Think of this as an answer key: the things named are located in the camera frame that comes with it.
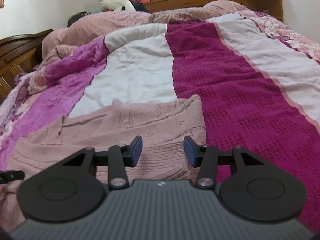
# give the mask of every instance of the wall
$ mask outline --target wall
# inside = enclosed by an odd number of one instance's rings
[[[320,42],[320,0],[282,0],[284,23],[298,33]]]
[[[100,0],[4,0],[0,39],[66,27],[73,14],[99,9]]]

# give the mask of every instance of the black round disc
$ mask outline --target black round disc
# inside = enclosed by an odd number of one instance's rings
[[[18,202],[25,217],[66,222],[91,213],[104,195],[103,185],[94,176],[62,166],[26,180],[19,188]]]
[[[219,196],[235,214],[259,222],[279,222],[297,217],[306,202],[301,181],[279,168],[251,166],[227,178]]]

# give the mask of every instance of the headboard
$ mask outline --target headboard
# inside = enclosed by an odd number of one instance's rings
[[[15,75],[33,71],[33,67],[37,65],[36,48],[52,31],[50,29],[0,40],[0,104],[15,87]]]

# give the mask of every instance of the white plush toy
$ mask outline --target white plush toy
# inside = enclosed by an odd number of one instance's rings
[[[121,11],[124,6],[126,11],[135,11],[134,6],[129,0],[102,0],[101,10],[102,11]]]

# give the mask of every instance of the purple fabric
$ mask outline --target purple fabric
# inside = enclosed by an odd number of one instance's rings
[[[47,81],[55,86],[45,90],[30,110],[15,124],[12,133],[2,144],[0,167],[6,160],[19,137],[26,137],[57,119],[68,115],[82,97],[92,78],[106,67],[109,54],[104,39],[86,44],[75,50],[73,56],[50,64],[45,73]]]
[[[320,230],[320,135],[256,72],[220,40],[212,23],[168,25],[178,98],[201,97],[207,143],[220,150],[241,145],[303,181],[308,200],[300,220]],[[230,176],[219,170],[218,180]]]

